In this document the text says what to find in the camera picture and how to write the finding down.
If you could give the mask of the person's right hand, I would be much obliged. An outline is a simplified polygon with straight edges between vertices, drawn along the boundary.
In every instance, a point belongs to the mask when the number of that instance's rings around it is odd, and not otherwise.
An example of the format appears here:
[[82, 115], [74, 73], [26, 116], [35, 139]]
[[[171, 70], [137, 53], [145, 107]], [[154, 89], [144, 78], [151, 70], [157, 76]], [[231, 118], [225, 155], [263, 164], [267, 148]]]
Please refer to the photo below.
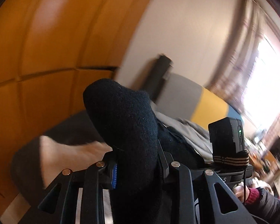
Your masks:
[[232, 188], [233, 193], [235, 196], [242, 202], [245, 203], [247, 198], [249, 197], [250, 194], [250, 189], [245, 186], [243, 183], [236, 185], [235, 187]]

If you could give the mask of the right forearm dark sleeve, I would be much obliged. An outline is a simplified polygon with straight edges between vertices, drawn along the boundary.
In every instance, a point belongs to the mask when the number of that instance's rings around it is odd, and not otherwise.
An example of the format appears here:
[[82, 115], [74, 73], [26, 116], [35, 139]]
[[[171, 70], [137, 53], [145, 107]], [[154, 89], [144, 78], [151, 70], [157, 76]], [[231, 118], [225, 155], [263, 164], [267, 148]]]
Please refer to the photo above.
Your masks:
[[264, 188], [248, 188], [250, 191], [245, 201], [247, 210], [268, 223], [280, 221], [280, 199], [275, 198]]

